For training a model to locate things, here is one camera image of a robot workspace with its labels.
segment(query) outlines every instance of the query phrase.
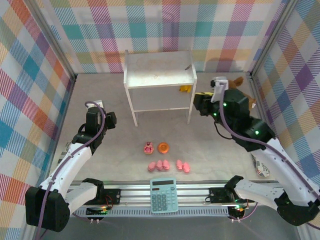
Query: gray floor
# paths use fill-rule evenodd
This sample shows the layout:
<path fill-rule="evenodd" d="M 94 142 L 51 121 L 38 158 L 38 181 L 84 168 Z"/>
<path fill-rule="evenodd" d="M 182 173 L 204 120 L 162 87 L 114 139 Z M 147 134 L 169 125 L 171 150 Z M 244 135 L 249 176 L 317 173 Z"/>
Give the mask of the gray floor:
<path fill-rule="evenodd" d="M 227 217 L 109 218 L 111 224 L 89 224 L 72 217 L 62 232 L 44 240 L 299 240 L 297 228 L 275 210 L 259 206 L 241 223 Z"/>
<path fill-rule="evenodd" d="M 211 91 L 210 80 L 222 74 L 230 80 L 245 77 L 244 73 L 198 73 L 196 91 Z M 247 82 L 239 89 L 250 94 Z M 256 174 L 249 153 L 233 140 L 218 136 L 213 119 L 200 116 L 195 108 L 189 125 L 184 110 L 167 110 L 139 113 L 139 126 L 135 127 L 125 94 L 123 74 L 78 76 L 51 169 L 57 166 L 66 142 L 73 138 L 84 123 L 87 111 L 84 103 L 89 100 L 103 100 L 106 111 L 116 113 L 117 125 L 115 129 L 106 132 L 101 146 L 80 170 L 76 180 L 95 178 L 102 181 L 140 181 L 170 176 L 178 181 L 202 181 L 228 180 L 234 175 L 249 180 L 266 179 Z M 219 129 L 225 136 L 230 136 L 221 126 Z M 155 150 L 152 155 L 145 155 L 145 142 L 153 142 L 155 146 L 167 142 L 170 151 L 162 155 Z M 148 172 L 150 162 L 164 159 L 171 164 L 168 172 Z M 190 164 L 189 174 L 177 171 L 177 159 Z"/>

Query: white shelf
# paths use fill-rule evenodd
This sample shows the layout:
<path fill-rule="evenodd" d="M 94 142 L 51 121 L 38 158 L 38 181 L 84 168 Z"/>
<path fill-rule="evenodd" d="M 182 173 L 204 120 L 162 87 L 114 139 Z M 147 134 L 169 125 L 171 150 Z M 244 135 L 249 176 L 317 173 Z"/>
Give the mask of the white shelf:
<path fill-rule="evenodd" d="M 130 92 L 134 112 L 190 108 L 190 94 L 180 92 L 178 86 L 136 88 Z"/>
<path fill-rule="evenodd" d="M 125 55 L 128 89 L 193 85 L 197 81 L 190 51 Z"/>

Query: white wooden table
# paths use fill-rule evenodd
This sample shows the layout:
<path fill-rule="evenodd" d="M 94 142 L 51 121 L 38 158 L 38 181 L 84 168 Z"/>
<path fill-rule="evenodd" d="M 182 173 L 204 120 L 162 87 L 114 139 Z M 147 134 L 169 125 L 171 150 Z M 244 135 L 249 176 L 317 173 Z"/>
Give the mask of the white wooden table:
<path fill-rule="evenodd" d="M 160 110 L 185 109 L 190 123 L 197 84 L 191 51 L 126 51 L 123 84 L 136 127 L 139 112 Z M 192 90 L 180 92 L 180 86 L 192 86 Z"/>

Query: teal calculator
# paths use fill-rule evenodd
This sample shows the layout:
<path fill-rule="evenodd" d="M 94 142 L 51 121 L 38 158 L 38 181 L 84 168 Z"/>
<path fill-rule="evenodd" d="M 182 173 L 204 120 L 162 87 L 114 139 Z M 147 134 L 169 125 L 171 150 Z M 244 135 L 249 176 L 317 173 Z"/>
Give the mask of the teal calculator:
<path fill-rule="evenodd" d="M 178 211 L 178 195 L 175 178 L 157 178 L 150 181 L 151 212 L 153 214 Z"/>

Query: pink toy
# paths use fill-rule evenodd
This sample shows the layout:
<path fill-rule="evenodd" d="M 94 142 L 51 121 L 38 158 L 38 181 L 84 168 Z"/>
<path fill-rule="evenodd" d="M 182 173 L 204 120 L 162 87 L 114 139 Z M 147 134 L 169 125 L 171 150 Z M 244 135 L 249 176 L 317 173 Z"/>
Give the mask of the pink toy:
<path fill-rule="evenodd" d="M 168 162 L 167 159 L 163 160 L 163 168 L 164 170 L 169 170 L 170 168 L 170 163 Z"/>
<path fill-rule="evenodd" d="M 162 164 L 162 161 L 159 160 L 157 163 L 156 163 L 156 169 L 158 169 L 159 171 L 161 171 L 163 168 L 163 164 Z"/>
<path fill-rule="evenodd" d="M 147 141 L 146 144 L 144 145 L 143 151 L 145 154 L 152 154 L 154 152 L 154 146 L 152 142 Z"/>
<path fill-rule="evenodd" d="M 190 165 L 189 165 L 189 163 L 185 162 L 185 163 L 183 164 L 183 171 L 184 171 L 186 174 L 190 172 Z"/>
<path fill-rule="evenodd" d="M 148 165 L 148 170 L 149 172 L 153 172 L 156 168 L 156 162 L 150 162 L 150 164 Z"/>
<path fill-rule="evenodd" d="M 183 167 L 184 167 L 184 165 L 183 165 L 182 161 L 181 161 L 180 159 L 178 159 L 178 160 L 176 161 L 176 168 L 177 168 L 178 170 L 182 170 Z"/>

